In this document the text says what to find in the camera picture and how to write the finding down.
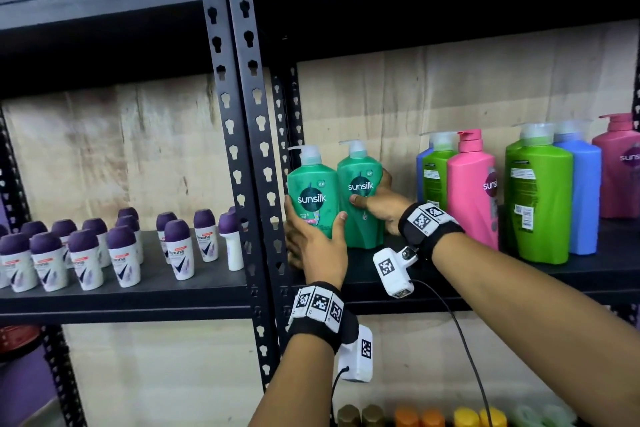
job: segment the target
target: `pink pump dispenser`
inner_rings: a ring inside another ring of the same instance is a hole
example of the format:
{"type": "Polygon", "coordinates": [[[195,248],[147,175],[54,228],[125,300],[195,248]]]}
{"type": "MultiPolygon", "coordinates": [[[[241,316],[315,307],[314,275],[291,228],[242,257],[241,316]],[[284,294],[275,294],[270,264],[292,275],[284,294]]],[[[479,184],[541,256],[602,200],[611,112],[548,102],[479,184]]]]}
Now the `pink pump dispenser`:
{"type": "Polygon", "coordinates": [[[637,218],[640,215],[640,133],[634,130],[631,113],[603,115],[607,131],[594,137],[602,149],[602,218],[637,218]]]}
{"type": "Polygon", "coordinates": [[[460,153],[447,161],[450,213],[467,235],[498,250],[498,181],[495,157],[483,152],[482,131],[459,131],[460,153]]]}

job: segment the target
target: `teal sunsilk bottle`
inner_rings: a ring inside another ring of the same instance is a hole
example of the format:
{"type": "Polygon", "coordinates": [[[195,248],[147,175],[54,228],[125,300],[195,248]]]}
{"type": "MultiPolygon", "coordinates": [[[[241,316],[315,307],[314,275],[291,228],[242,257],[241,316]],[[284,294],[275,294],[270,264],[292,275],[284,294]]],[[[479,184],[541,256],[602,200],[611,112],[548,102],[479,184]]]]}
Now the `teal sunsilk bottle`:
{"type": "Polygon", "coordinates": [[[333,220],[340,212],[338,174],[322,164],[317,145],[300,145],[302,166],[287,176],[287,188],[296,214],[331,238],[333,220]]]}
{"type": "Polygon", "coordinates": [[[349,156],[338,164],[340,209],[348,214],[344,223],[344,239],[347,246],[375,248],[382,245],[385,224],[365,210],[349,202],[352,194],[372,196],[382,179],[382,164],[367,155],[362,140],[345,140],[349,144],[349,156]]]}

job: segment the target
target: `black metal shelf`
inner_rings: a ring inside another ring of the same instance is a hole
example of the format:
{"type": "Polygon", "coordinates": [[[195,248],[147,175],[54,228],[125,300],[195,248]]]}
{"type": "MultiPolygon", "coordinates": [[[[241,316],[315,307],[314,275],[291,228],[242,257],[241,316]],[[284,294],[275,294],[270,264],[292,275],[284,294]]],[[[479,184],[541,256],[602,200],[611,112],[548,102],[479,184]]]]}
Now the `black metal shelf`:
{"type": "Polygon", "coordinates": [[[202,0],[0,0],[0,97],[211,73],[206,40],[202,0]]]}
{"type": "MultiPolygon", "coordinates": [[[[603,220],[600,223],[598,253],[571,255],[560,266],[532,264],[565,284],[606,304],[640,302],[639,230],[636,221],[603,220]]],[[[387,236],[384,246],[401,250],[401,237],[387,236]]],[[[373,254],[379,249],[349,249],[349,270],[342,287],[345,302],[354,314],[398,314],[406,312],[441,312],[445,307],[425,286],[415,284],[415,291],[403,299],[385,292],[373,265],[373,254]]],[[[447,280],[429,264],[415,264],[408,269],[412,278],[432,286],[452,310],[469,310],[447,280]]],[[[294,287],[303,286],[301,274],[294,275],[294,287]]]]}
{"type": "Polygon", "coordinates": [[[244,270],[229,271],[227,248],[219,240],[217,261],[205,263],[196,253],[195,275],[175,279],[155,231],[143,232],[145,261],[140,283],[123,289],[113,267],[104,269],[104,284],[83,291],[74,271],[69,285],[46,293],[40,286],[24,293],[10,287],[0,289],[0,324],[119,323],[140,321],[183,321],[191,319],[251,318],[252,310],[244,270]]]}

